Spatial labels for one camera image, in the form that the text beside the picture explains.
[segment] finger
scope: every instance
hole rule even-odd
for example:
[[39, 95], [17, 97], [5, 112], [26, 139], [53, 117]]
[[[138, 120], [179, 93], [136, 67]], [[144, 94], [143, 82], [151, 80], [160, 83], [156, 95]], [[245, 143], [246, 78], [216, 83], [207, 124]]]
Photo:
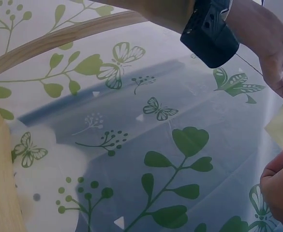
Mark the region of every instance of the finger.
[[264, 181], [274, 176], [276, 173], [278, 173], [283, 168], [283, 151], [280, 152], [272, 161], [270, 161], [262, 175], [261, 175], [261, 185]]

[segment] wood grain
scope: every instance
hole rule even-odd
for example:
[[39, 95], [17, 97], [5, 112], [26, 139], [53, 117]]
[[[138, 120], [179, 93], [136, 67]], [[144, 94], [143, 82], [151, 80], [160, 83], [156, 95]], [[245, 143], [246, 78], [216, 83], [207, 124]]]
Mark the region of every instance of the wood grain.
[[0, 74], [4, 71], [61, 45], [107, 30], [112, 30], [147, 20], [139, 13], [125, 11], [91, 19], [77, 25], [57, 30], [26, 43], [0, 57]]
[[[17, 64], [69, 42], [145, 21], [147, 20], [140, 14], [126, 11], [55, 31], [1, 56], [0, 74]], [[0, 232], [25, 232], [15, 189], [10, 146], [10, 131], [0, 115]]]

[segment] green branch print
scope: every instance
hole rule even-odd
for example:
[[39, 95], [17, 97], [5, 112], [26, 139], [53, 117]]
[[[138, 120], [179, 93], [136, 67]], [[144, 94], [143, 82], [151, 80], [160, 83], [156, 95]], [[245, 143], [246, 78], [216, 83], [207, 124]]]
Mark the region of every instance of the green branch print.
[[48, 150], [37, 148], [33, 144], [30, 132], [26, 132], [21, 137], [21, 143], [17, 144], [11, 151], [12, 163], [18, 156], [22, 156], [21, 165], [23, 168], [29, 168], [33, 165], [34, 159], [40, 160], [48, 154]]
[[261, 91], [265, 86], [245, 84], [248, 77], [245, 73], [238, 73], [230, 78], [223, 68], [213, 70], [213, 76], [218, 88], [215, 91], [223, 90], [230, 96], [234, 97], [239, 94], [245, 94], [248, 97], [248, 104], [256, 104], [256, 101], [249, 95], [250, 93]]
[[189, 184], [178, 188], [170, 188], [177, 174], [184, 169], [191, 169], [197, 172], [209, 172], [213, 169], [211, 164], [211, 157], [201, 157], [189, 166], [185, 166], [185, 162], [195, 156], [201, 151], [209, 140], [209, 134], [205, 130], [199, 130], [195, 127], [186, 127], [183, 130], [172, 131], [173, 140], [184, 155], [182, 163], [177, 167], [172, 164], [170, 160], [163, 154], [156, 151], [149, 151], [144, 159], [144, 163], [148, 167], [153, 168], [172, 168], [174, 174], [165, 184], [165, 186], [156, 194], [153, 194], [154, 189], [154, 176], [151, 173], [146, 173], [141, 178], [143, 189], [145, 190], [148, 199], [147, 204], [142, 212], [125, 228], [125, 232], [129, 231], [141, 218], [145, 216], [152, 216], [153, 220], [164, 228], [177, 229], [185, 225], [188, 221], [186, 215], [187, 207], [184, 205], [174, 205], [165, 208], [161, 208], [154, 212], [150, 211], [150, 207], [156, 202], [156, 200], [165, 192], [173, 192], [180, 197], [184, 197], [190, 200], [197, 199], [199, 196], [199, 185]]
[[87, 145], [83, 143], [76, 142], [75, 144], [86, 147], [100, 147], [108, 152], [108, 156], [114, 156], [116, 154], [116, 149], [122, 148], [122, 143], [127, 141], [128, 133], [123, 133], [121, 130], [116, 133], [111, 131], [106, 131], [104, 136], [101, 137], [102, 143], [99, 145]]
[[108, 6], [108, 5], [104, 5], [101, 7], [97, 7], [97, 8], [93, 8], [92, 5], [94, 4], [94, 2], [91, 2], [89, 5], [85, 5], [85, 1], [84, 0], [72, 0], [75, 3], [81, 4], [82, 5], [82, 10], [80, 10], [78, 13], [76, 13], [75, 15], [71, 16], [69, 19], [66, 19], [65, 21], [63, 21], [62, 23], [60, 23], [60, 20], [62, 19], [62, 17], [65, 14], [65, 10], [66, 10], [66, 6], [61, 4], [58, 5], [57, 8], [55, 9], [55, 22], [53, 27], [51, 28], [51, 30], [47, 33], [51, 33], [55, 30], [57, 30], [59, 27], [63, 26], [64, 24], [77, 24], [79, 22], [75, 22], [74, 19], [79, 16], [81, 13], [83, 13], [86, 10], [93, 10], [96, 11], [96, 13], [99, 16], [106, 16], [106, 15], [110, 15], [111, 12], [114, 10], [114, 8], [112, 6]]
[[[272, 215], [267, 203], [264, 201], [261, 193], [260, 185], [254, 185], [249, 192], [249, 199], [256, 211], [256, 221], [250, 225], [246, 221], [242, 221], [241, 217], [231, 217], [220, 229], [219, 232], [273, 232], [276, 224], [271, 220]], [[199, 224], [194, 232], [207, 232], [205, 223]]]
[[150, 76], [146, 76], [146, 77], [138, 77], [138, 78], [132, 78], [132, 81], [136, 83], [136, 88], [134, 89], [134, 95], [136, 95], [136, 91], [140, 86], [143, 85], [149, 85], [149, 84], [153, 84], [154, 82], [156, 82], [156, 79], [154, 76], [150, 77]]
[[[78, 183], [79, 184], [83, 184], [85, 179], [83, 177], [79, 177], [77, 179]], [[72, 179], [70, 177], [67, 177], [66, 178], [66, 182], [68, 184], [70, 184], [72, 182]], [[99, 183], [98, 181], [92, 181], [90, 183], [90, 187], [91, 189], [97, 189], [99, 186]], [[74, 207], [66, 207], [66, 206], [63, 206], [61, 205], [61, 201], [60, 200], [57, 200], [56, 201], [56, 205], [58, 205], [58, 212], [60, 214], [64, 214], [66, 213], [67, 211], [70, 211], [70, 210], [78, 210], [80, 212], [82, 212], [83, 214], [87, 215], [88, 216], [88, 232], [91, 231], [91, 228], [90, 228], [90, 225], [91, 225], [91, 216], [93, 214], [93, 211], [94, 209], [97, 207], [97, 205], [104, 199], [109, 199], [113, 196], [113, 189], [112, 188], [104, 188], [102, 189], [101, 191], [101, 196], [100, 198], [95, 202], [93, 203], [92, 201], [92, 194], [90, 192], [86, 192], [84, 193], [85, 191], [85, 188], [84, 187], [79, 187], [78, 188], [78, 193], [81, 195], [83, 195], [83, 197], [87, 200], [88, 204], [87, 205], [82, 205], [79, 201], [77, 201], [76, 199], [74, 199], [71, 195], [66, 195], [65, 197], [65, 201], [67, 203], [74, 203]], [[60, 187], [59, 190], [58, 190], [59, 194], [63, 195], [65, 193], [65, 188], [63, 187]]]
[[[7, 21], [5, 22], [3, 19], [0, 18], [0, 29], [7, 30], [9, 32], [8, 41], [5, 48], [5, 54], [9, 51], [10, 40], [14, 29], [21, 22], [28, 21], [31, 19], [31, 12], [26, 11], [23, 13], [22, 18], [16, 22], [16, 15], [11, 14], [11, 10], [10, 10], [10, 8], [13, 6], [13, 3], [14, 3], [13, 0], [8, 0], [7, 5], [4, 5], [3, 1], [0, 0], [0, 9], [4, 8], [6, 10], [6, 15], [10, 15], [9, 22]], [[16, 10], [19, 12], [23, 11], [23, 5], [22, 4], [17, 5]]]
[[[73, 47], [73, 42], [65, 44], [59, 49], [61, 50], [68, 50]], [[64, 89], [64, 87], [57, 83], [45, 83], [45, 80], [50, 79], [52, 77], [56, 76], [63, 76], [65, 78], [68, 78], [69, 80], [69, 90], [72, 95], [77, 95], [78, 91], [81, 89], [80, 84], [77, 81], [74, 81], [71, 79], [71, 72], [76, 72], [79, 74], [84, 75], [95, 75], [99, 72], [99, 68], [102, 65], [102, 60], [100, 59], [99, 54], [94, 54], [92, 56], [89, 56], [85, 58], [83, 61], [81, 61], [79, 64], [77, 64], [74, 68], [69, 69], [69, 66], [71, 63], [73, 63], [80, 55], [80, 51], [76, 51], [72, 53], [67, 61], [67, 65], [61, 70], [61, 72], [51, 74], [52, 71], [63, 61], [64, 55], [54, 53], [49, 62], [49, 71], [47, 74], [41, 78], [36, 79], [25, 79], [25, 80], [3, 80], [0, 81], [0, 83], [25, 83], [25, 82], [38, 82], [43, 85], [45, 92], [52, 98], [58, 98], [61, 96], [61, 93]]]
[[178, 113], [179, 110], [166, 107], [162, 107], [155, 97], [151, 97], [148, 100], [148, 104], [143, 107], [143, 113], [146, 115], [155, 114], [158, 121], [168, 120], [168, 116], [173, 116]]

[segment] green dot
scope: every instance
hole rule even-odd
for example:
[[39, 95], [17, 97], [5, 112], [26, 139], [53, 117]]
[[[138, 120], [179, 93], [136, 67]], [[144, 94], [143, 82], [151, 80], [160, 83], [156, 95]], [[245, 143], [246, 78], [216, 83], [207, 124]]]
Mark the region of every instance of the green dot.
[[113, 190], [112, 188], [104, 188], [102, 190], [102, 197], [103, 198], [110, 198], [113, 196]]
[[60, 193], [60, 194], [63, 194], [64, 192], [65, 192], [65, 189], [64, 189], [63, 187], [60, 187], [60, 188], [59, 188], [59, 193]]
[[66, 177], [66, 182], [70, 183], [72, 181], [72, 179], [70, 177]]
[[92, 189], [96, 189], [98, 186], [99, 186], [98, 181], [92, 181], [92, 182], [91, 182], [91, 188], [92, 188]]
[[92, 194], [90, 194], [89, 192], [87, 192], [86, 194], [84, 194], [84, 198], [86, 200], [90, 200], [92, 198]]
[[58, 212], [59, 212], [60, 214], [65, 213], [65, 211], [66, 211], [66, 208], [65, 208], [64, 206], [60, 206], [59, 209], [58, 209]]
[[79, 183], [82, 183], [83, 181], [84, 181], [84, 178], [83, 178], [83, 177], [79, 177], [79, 178], [78, 178], [78, 182], [79, 182]]
[[22, 5], [22, 4], [18, 5], [18, 6], [16, 7], [16, 9], [17, 9], [18, 11], [21, 11], [21, 10], [23, 9], [23, 5]]
[[73, 197], [71, 195], [68, 195], [66, 198], [65, 198], [65, 201], [67, 202], [71, 202], [73, 199]]

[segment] green stem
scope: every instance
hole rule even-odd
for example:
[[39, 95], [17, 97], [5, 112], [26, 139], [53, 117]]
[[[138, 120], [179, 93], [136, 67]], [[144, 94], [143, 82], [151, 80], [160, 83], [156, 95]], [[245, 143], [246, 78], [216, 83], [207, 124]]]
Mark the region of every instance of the green stem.
[[136, 217], [136, 219], [134, 221], [132, 221], [132, 223], [123, 231], [123, 232], [127, 232], [130, 228], [132, 228], [134, 226], [134, 224], [136, 224], [141, 218], [143, 218], [144, 216], [148, 216], [150, 215], [150, 213], [147, 212], [147, 210], [151, 207], [151, 205], [161, 196], [161, 194], [163, 192], [165, 192], [167, 190], [168, 185], [174, 180], [174, 178], [176, 177], [176, 175], [178, 174], [178, 172], [182, 169], [185, 161], [186, 161], [187, 157], [183, 160], [183, 162], [180, 164], [180, 166], [176, 169], [175, 173], [173, 174], [173, 176], [170, 178], [170, 180], [166, 183], [166, 185], [161, 189], [161, 191], [147, 204], [146, 208], [139, 214], [138, 217]]
[[5, 54], [8, 52], [8, 48], [9, 48], [9, 44], [10, 44], [10, 40], [11, 40], [11, 35], [12, 35], [12, 30], [13, 29], [14, 29], [14, 21], [11, 20], [11, 28], [9, 29], [9, 37], [8, 37], [8, 43], [7, 43], [7, 46], [6, 46]]
[[80, 11], [79, 13], [77, 13], [77, 14], [75, 14], [74, 16], [70, 17], [70, 18], [67, 19], [66, 21], [64, 21], [64, 22], [62, 22], [62, 23], [60, 23], [60, 24], [58, 24], [57, 26], [56, 26], [56, 24], [55, 24], [55, 25], [53, 26], [53, 28], [52, 28], [47, 34], [51, 33], [51, 32], [54, 31], [54, 30], [56, 30], [57, 28], [59, 28], [60, 26], [64, 25], [65, 23], [70, 22], [72, 19], [74, 19], [75, 17], [77, 17], [79, 14], [81, 14], [81, 13], [84, 12], [85, 10], [90, 9], [91, 5], [93, 5], [93, 4], [94, 4], [94, 2], [92, 2], [92, 3], [91, 3], [89, 6], [87, 6], [87, 7], [83, 4], [83, 10], [82, 10], [82, 11]]

